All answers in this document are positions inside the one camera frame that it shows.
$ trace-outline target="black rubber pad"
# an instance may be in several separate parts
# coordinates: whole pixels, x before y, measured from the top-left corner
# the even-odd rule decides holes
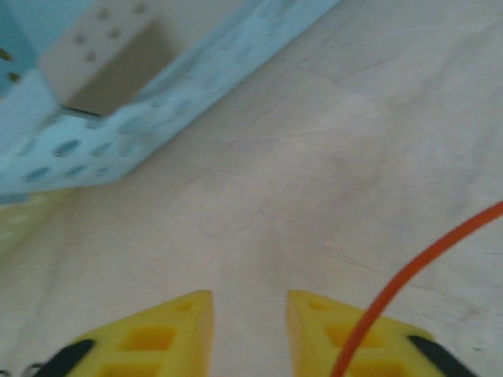
[[[439,344],[415,335],[410,336],[409,340],[446,377],[477,377]]]
[[[33,377],[65,377],[91,351],[96,342],[82,340],[63,348],[34,374]]]

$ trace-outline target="round hole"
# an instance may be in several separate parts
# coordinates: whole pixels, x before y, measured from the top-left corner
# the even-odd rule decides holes
[[[86,54],[86,60],[89,62],[93,62],[96,60],[96,53],[94,51],[90,51]]]
[[[0,232],[0,240],[5,241],[8,240],[10,237],[14,235],[14,232],[11,230],[5,230],[3,232]]]
[[[9,72],[7,74],[7,78],[9,79],[10,82],[19,82],[21,80],[21,76],[15,72]]]
[[[185,75],[185,78],[188,80],[195,79],[198,75],[200,75],[202,70],[203,70],[203,68],[199,64],[196,67],[192,68],[189,72],[187,72],[187,74]]]
[[[145,13],[145,11],[146,11],[146,10],[147,10],[147,6],[146,6],[143,2],[141,2],[140,4],[138,4],[138,5],[136,5],[136,6],[134,7],[134,12],[135,12],[136,14],[142,14],[142,13]]]
[[[107,20],[109,17],[110,17],[110,11],[108,10],[108,8],[102,8],[102,9],[100,10],[100,12],[97,14],[97,18],[98,18],[100,21],[105,21],[105,20]]]
[[[66,143],[57,146],[53,150],[53,155],[55,155],[56,157],[68,156],[70,153],[74,152],[77,147],[79,147],[79,145],[80,141],[78,140],[67,141]]]
[[[277,20],[273,23],[273,26],[269,30],[269,35],[275,35],[281,27],[285,24],[285,19]]]
[[[172,92],[167,91],[166,93],[160,94],[156,98],[150,102],[150,106],[153,108],[158,108],[159,106],[162,106],[163,104],[166,104],[170,98],[171,98]]]
[[[322,302],[317,302],[317,301],[309,301],[309,307],[312,309],[312,310],[330,310],[332,309],[331,306],[328,306]]]
[[[82,45],[86,41],[86,35],[84,33],[78,33],[74,39],[75,43]]]
[[[222,78],[222,75],[220,75],[219,73],[210,77],[209,80],[207,80],[204,85],[203,85],[203,88],[205,89],[211,89],[211,88],[214,88],[215,86],[218,85],[218,83],[220,82]]]
[[[79,167],[73,167],[70,170],[68,170],[66,173],[64,173],[64,177],[67,179],[75,178],[79,174],[81,174],[85,169],[86,169],[86,167],[84,165],[80,165]]]
[[[140,125],[141,125],[141,119],[134,118],[134,119],[128,120],[127,122],[120,125],[119,132],[121,134],[132,134],[134,131],[136,131],[139,128]]]
[[[5,60],[5,61],[13,61],[14,58],[13,56],[5,51],[4,49],[0,49],[0,59]]]
[[[191,302],[184,302],[180,305],[176,305],[173,310],[177,312],[186,312],[188,310],[191,310],[193,307],[193,304]]]
[[[123,149],[120,153],[120,155],[122,157],[130,157],[132,156],[137,150],[139,149],[139,147],[137,145],[131,145],[129,147],[126,147],[125,149]]]
[[[7,221],[8,225],[17,225],[30,219],[29,214],[18,214]]]
[[[86,128],[90,130],[97,130],[98,128],[102,128],[105,125],[101,120],[90,120],[86,123]]]
[[[109,170],[110,167],[100,167],[98,170],[96,170],[96,175],[98,177],[103,177]]]
[[[49,175],[50,171],[51,171],[50,167],[41,167],[40,169],[33,170],[32,172],[24,176],[24,181],[27,183],[41,181],[43,178]]]
[[[187,110],[189,110],[191,104],[192,104],[191,100],[183,100],[176,107],[175,112],[177,112],[177,113],[186,112]]]
[[[152,135],[158,134],[159,132],[162,132],[164,126],[166,126],[166,123],[161,123],[161,124],[157,124],[153,127],[150,127],[147,130],[147,132],[145,132],[145,136],[152,136]]]
[[[243,61],[244,59],[246,59],[247,57],[249,57],[252,53],[252,51],[255,49],[254,46],[248,46],[247,48],[241,50],[237,56],[236,56],[236,60],[237,61]]]
[[[95,149],[93,149],[91,155],[94,157],[101,157],[110,149],[110,147],[112,147],[112,143],[98,145]]]
[[[35,140],[30,140],[25,146],[23,149],[21,149],[21,151],[19,153],[17,153],[17,155],[19,157],[21,156],[26,156],[27,154],[29,154],[31,152],[31,150],[35,147],[35,144],[37,144],[37,142]]]
[[[120,28],[114,27],[111,31],[108,32],[108,36],[112,39],[117,39],[120,37]]]
[[[238,30],[232,33],[222,45],[222,49],[232,49],[242,35],[242,30]]]

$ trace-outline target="light blue perforated panel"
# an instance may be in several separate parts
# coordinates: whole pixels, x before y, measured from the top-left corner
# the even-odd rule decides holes
[[[0,195],[120,179],[337,2],[246,2],[180,55],[134,103],[103,121],[61,114],[43,77],[32,71],[0,104],[0,131],[8,135],[0,138],[5,151]],[[42,94],[44,100],[35,101]],[[19,124],[21,131],[4,133],[9,124]]]

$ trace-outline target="orange wire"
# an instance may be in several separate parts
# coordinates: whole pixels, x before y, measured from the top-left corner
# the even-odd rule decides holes
[[[451,230],[405,265],[393,277],[393,279],[386,284],[386,287],[384,287],[384,289],[374,299],[367,311],[363,313],[362,318],[354,327],[339,356],[337,357],[336,363],[330,373],[330,377],[343,377],[343,374],[346,372],[354,353],[360,346],[360,343],[372,327],[373,323],[380,317],[390,301],[400,292],[409,280],[411,280],[418,272],[424,269],[424,267],[432,263],[440,255],[444,254],[456,243],[502,215],[503,201],[494,204],[492,207],[487,208],[483,212],[480,212],[455,229]]]

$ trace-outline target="yellow plastic part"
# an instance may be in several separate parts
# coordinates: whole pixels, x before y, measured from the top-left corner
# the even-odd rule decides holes
[[[26,203],[0,207],[0,260],[26,240],[74,191],[39,192]]]
[[[96,341],[67,377],[208,377],[213,294],[197,291],[78,337]]]
[[[363,310],[307,291],[288,293],[288,335],[294,377],[328,377]],[[349,377],[443,377],[407,339],[428,332],[381,317],[349,367]]]

